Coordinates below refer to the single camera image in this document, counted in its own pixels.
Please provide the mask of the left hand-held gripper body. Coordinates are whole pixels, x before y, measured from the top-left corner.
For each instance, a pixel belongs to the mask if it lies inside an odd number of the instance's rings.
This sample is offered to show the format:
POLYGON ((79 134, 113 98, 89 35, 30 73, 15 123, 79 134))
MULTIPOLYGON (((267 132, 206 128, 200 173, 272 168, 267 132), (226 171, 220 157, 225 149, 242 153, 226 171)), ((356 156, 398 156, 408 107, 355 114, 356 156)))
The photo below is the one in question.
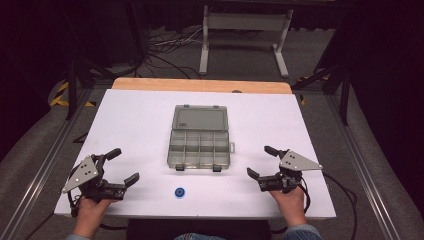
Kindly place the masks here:
POLYGON ((124 184, 111 184, 103 178, 105 162, 99 161, 101 155, 88 155, 74 167, 61 193, 70 193, 78 188, 82 196, 94 201, 122 200, 127 187, 124 184))

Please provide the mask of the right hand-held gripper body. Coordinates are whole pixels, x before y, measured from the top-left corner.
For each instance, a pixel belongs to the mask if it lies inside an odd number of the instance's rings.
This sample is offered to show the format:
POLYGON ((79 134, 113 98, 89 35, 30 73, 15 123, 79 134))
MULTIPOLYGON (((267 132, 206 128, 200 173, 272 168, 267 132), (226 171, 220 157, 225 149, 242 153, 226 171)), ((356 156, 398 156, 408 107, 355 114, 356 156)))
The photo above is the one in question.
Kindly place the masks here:
POLYGON ((273 176, 260 176, 258 182, 261 191, 280 190, 286 194, 298 187, 303 171, 321 170, 322 166, 290 149, 283 151, 279 162, 279 171, 273 176))

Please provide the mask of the clear plastic compartment box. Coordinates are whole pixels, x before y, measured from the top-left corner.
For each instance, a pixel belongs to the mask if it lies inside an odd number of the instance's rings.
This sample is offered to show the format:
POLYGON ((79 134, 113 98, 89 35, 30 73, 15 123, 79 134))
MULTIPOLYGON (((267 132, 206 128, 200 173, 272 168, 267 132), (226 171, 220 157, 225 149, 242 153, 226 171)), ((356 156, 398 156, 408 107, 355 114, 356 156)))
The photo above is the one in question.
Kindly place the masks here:
POLYGON ((229 168, 231 153, 225 106, 175 106, 167 156, 170 168, 221 172, 229 168))

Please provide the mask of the person's left hand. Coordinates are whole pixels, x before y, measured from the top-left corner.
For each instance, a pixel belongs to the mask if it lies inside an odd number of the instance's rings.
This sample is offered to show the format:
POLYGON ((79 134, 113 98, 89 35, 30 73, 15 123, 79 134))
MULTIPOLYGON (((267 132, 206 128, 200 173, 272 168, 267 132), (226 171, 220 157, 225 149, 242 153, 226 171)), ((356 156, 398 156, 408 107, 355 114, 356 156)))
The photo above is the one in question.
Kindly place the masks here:
POLYGON ((73 234, 92 240, 100 227, 107 208, 114 200, 103 199, 99 203, 82 198, 79 202, 78 216, 73 234))

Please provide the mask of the person's right hand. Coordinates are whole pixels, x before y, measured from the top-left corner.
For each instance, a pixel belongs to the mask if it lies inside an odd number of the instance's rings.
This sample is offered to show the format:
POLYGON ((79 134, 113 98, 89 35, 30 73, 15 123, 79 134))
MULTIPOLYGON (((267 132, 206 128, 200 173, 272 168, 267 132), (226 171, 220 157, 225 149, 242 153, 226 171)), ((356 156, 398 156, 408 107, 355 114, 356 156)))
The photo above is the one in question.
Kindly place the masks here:
POLYGON ((270 191, 270 195, 277 202, 278 209, 289 227, 307 223, 304 213, 304 192, 296 187, 289 193, 270 191))

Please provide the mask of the black metal stand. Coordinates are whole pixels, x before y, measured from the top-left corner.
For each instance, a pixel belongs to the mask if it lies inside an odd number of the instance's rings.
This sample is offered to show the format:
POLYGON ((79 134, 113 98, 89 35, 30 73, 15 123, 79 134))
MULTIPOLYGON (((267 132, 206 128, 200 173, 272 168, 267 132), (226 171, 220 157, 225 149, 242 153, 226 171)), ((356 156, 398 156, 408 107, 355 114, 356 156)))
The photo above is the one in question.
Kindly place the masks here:
POLYGON ((77 82, 80 82, 85 89, 94 87, 96 81, 92 70, 95 70, 106 79, 115 80, 117 78, 116 74, 90 61, 82 53, 72 54, 67 68, 69 103, 67 120, 70 120, 77 111, 77 82))
POLYGON ((319 70, 309 77, 301 77, 300 81, 297 81, 291 86, 292 90, 301 90, 306 86, 317 82, 321 79, 327 78, 324 85, 321 87, 321 91, 325 95, 334 95, 338 88, 341 88, 341 96, 339 103, 339 116, 342 123, 347 126, 347 110, 351 76, 348 69, 344 65, 334 65, 326 69, 319 70))

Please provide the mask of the white metal stand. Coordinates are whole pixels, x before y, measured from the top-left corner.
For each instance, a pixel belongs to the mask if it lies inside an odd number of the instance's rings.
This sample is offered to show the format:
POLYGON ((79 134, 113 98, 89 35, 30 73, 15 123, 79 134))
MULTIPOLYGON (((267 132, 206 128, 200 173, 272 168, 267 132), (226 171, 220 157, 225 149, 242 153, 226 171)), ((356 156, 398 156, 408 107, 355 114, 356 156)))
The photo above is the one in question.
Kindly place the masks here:
POLYGON ((290 27, 294 11, 288 10, 285 14, 248 14, 248 13, 216 13, 210 7, 203 7, 202 33, 203 41, 199 63, 199 73, 206 75, 209 58, 209 30, 253 30, 279 31, 280 38, 272 45, 275 60, 283 78, 289 72, 283 57, 282 49, 290 27))

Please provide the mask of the aluminium rail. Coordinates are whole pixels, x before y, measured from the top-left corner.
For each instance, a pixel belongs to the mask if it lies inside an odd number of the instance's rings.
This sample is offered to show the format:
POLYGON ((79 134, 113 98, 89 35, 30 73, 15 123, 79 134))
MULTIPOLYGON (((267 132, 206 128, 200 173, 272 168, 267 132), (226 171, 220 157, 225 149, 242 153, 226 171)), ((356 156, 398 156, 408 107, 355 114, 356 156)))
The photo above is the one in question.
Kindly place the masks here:
POLYGON ((35 202, 37 201, 52 169, 54 168, 54 165, 56 164, 57 157, 62 151, 66 138, 70 134, 70 131, 75 125, 75 122, 77 121, 81 111, 84 109, 84 106, 89 100, 92 92, 92 89, 83 89, 81 91, 80 96, 77 98, 76 109, 73 111, 72 116, 68 120, 65 120, 62 124, 58 135, 54 138, 53 145, 38 168, 36 175, 29 183, 29 186, 27 187, 26 192, 13 216, 9 220, 8 225, 2 231, 0 240, 14 240, 18 236, 18 233, 35 205, 35 202))
POLYGON ((400 240, 400 235, 392 221, 392 218, 384 204, 381 194, 377 189, 372 176, 365 165, 365 161, 360 153, 360 150, 353 138, 352 132, 348 126, 344 124, 339 116, 339 107, 337 99, 334 96, 326 96, 326 102, 332 112, 338 128, 348 145, 348 149, 352 156, 353 166, 360 179, 361 185, 365 191, 368 202, 374 212, 374 215, 380 225, 382 233, 386 240, 400 240))

